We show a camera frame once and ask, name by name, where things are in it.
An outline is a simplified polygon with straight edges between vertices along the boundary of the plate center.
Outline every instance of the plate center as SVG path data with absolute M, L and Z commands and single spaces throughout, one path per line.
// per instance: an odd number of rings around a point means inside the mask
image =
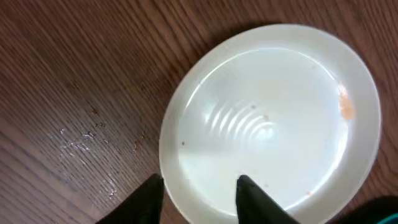
M 178 156 L 198 197 L 235 215 L 236 180 L 250 176 L 286 210 L 337 168 L 348 123 L 325 62 L 287 49 L 237 56 L 203 80 L 178 126 Z

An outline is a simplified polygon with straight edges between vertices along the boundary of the wooden table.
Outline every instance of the wooden table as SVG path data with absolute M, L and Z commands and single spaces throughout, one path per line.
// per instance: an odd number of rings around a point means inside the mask
M 94 223 L 159 172 L 162 117 L 188 70 L 242 31 L 327 30 L 362 56 L 384 125 L 343 210 L 398 195 L 398 1 L 0 1 L 0 223 Z M 185 223 L 166 197 L 162 223 Z

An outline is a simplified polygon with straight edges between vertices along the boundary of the orange food stain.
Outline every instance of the orange food stain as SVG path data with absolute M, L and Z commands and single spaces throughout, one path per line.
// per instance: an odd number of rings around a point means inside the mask
M 343 86 L 339 86 L 340 97 L 338 100 L 338 107 L 340 109 L 341 115 L 346 120 L 351 120 L 354 118 L 354 109 L 351 100 L 348 98 L 347 91 Z

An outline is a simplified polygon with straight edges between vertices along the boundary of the food residue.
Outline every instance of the food residue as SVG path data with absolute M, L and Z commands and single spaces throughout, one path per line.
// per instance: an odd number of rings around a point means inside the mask
M 105 124 L 104 123 L 100 123 L 100 124 L 95 124 L 95 127 L 99 127 L 99 128 L 105 128 Z
M 91 111 L 93 114 L 98 115 L 98 110 L 93 108 L 93 110 Z
M 67 82 L 67 88 L 69 90 L 79 90 L 79 86 L 75 80 Z
M 354 118 L 354 109 L 351 100 L 348 98 L 347 90 L 343 85 L 339 85 L 338 88 L 338 108 L 340 110 L 340 113 L 345 120 L 351 120 Z

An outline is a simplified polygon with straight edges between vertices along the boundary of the empty plate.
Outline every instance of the empty plate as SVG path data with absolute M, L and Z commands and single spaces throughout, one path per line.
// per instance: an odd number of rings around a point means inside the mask
M 323 223 L 358 191 L 377 154 L 379 97 L 358 55 L 298 25 L 249 30 L 206 54 L 167 108 L 166 189 L 192 223 L 237 223 L 250 176 L 300 223 Z

